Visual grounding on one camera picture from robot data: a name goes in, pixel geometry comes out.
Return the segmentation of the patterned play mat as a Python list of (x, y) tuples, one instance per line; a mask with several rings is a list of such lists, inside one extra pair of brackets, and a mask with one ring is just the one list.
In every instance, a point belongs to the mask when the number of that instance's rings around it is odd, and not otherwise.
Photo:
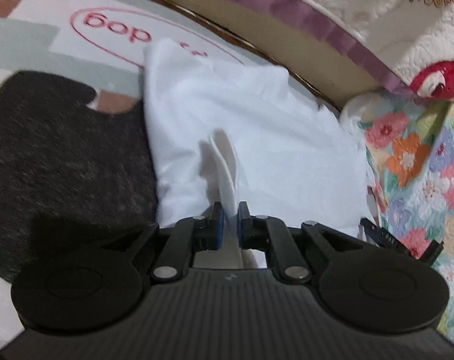
[(113, 113), (99, 93), (48, 72), (0, 83), (0, 358), (245, 359), (265, 346), (250, 323), (270, 271), (152, 270), (168, 238), (143, 101)]

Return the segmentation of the white quilt with red bears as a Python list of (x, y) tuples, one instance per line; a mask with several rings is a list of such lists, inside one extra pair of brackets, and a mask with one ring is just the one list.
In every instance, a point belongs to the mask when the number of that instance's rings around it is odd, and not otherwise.
[(390, 91), (454, 99), (454, 0), (170, 0), (279, 52), (269, 24), (315, 38)]

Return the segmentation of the floral patterned quilt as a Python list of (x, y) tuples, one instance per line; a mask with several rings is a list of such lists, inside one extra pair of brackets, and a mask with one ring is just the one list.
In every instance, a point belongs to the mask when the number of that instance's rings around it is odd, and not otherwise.
[(449, 287), (439, 330), (454, 343), (454, 100), (368, 92), (340, 121), (365, 140), (378, 223), (415, 258), (432, 241), (443, 245), (433, 264)]

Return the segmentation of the white hoodie sweatshirt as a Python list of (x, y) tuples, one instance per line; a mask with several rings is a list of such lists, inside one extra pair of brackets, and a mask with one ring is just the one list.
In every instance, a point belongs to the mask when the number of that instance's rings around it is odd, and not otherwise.
[(222, 246), (195, 267), (263, 267), (237, 239), (239, 203), (297, 227), (306, 220), (359, 237), (367, 203), (365, 142), (285, 68), (193, 55), (170, 39), (145, 49), (144, 107), (160, 225), (221, 203)]

